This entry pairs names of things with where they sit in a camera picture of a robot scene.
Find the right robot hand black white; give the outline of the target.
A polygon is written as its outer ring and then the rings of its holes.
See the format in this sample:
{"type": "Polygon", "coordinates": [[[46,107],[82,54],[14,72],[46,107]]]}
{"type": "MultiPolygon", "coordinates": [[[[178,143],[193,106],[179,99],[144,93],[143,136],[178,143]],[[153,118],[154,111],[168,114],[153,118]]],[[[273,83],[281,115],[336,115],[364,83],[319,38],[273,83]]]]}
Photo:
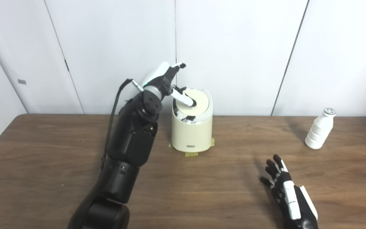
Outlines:
{"type": "Polygon", "coordinates": [[[295,185],[283,159],[273,155],[266,161],[270,178],[259,177],[273,196],[283,216],[285,229],[318,229],[318,213],[304,186],[295,185]]]}

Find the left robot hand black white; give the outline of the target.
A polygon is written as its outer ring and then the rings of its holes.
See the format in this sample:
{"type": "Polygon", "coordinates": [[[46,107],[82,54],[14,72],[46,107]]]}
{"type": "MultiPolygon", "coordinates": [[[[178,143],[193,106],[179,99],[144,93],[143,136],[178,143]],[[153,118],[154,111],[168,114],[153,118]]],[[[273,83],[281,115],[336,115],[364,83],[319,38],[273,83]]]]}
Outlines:
{"type": "Polygon", "coordinates": [[[163,62],[153,74],[145,78],[141,87],[145,90],[155,90],[154,94],[158,94],[160,100],[165,96],[170,96],[186,106],[195,107],[197,102],[184,93],[183,89],[172,84],[178,71],[185,67],[186,64],[181,62],[174,65],[163,62]]]}

